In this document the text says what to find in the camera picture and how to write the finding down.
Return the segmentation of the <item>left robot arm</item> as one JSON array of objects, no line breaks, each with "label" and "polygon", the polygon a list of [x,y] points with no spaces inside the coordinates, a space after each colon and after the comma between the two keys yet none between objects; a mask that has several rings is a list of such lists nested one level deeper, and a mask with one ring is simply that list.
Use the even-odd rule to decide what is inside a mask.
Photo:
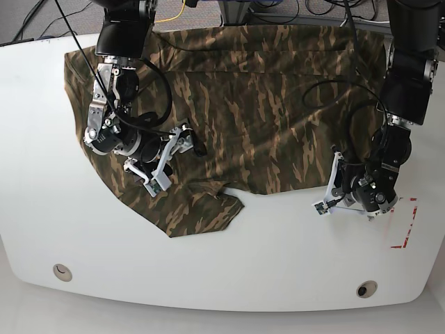
[{"label": "left robot arm", "polygon": [[361,205],[358,214],[374,218],[388,213],[398,201],[395,191],[400,167],[409,159],[412,125],[422,125],[438,66],[438,49],[444,47],[443,1],[388,1],[393,36],[387,71],[380,94],[354,106],[357,111],[376,106],[384,122],[373,135],[370,155],[349,162],[336,151],[322,201],[314,204],[320,215]]}]

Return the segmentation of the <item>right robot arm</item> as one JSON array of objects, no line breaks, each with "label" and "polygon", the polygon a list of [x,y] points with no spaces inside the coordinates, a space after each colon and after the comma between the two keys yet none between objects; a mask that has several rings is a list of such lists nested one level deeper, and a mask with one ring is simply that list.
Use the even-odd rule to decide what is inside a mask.
[{"label": "right robot arm", "polygon": [[[96,45],[103,58],[92,71],[92,101],[83,140],[99,155],[111,152],[126,158],[125,171],[139,177],[152,194],[172,184],[169,161],[177,153],[194,149],[202,156],[205,147],[187,122],[170,131],[159,131],[172,111],[172,90],[164,73],[143,58],[146,37],[155,23],[156,1],[99,1],[104,8],[104,23]],[[159,76],[167,95],[164,113],[131,115],[140,80],[134,63],[141,61]]]}]

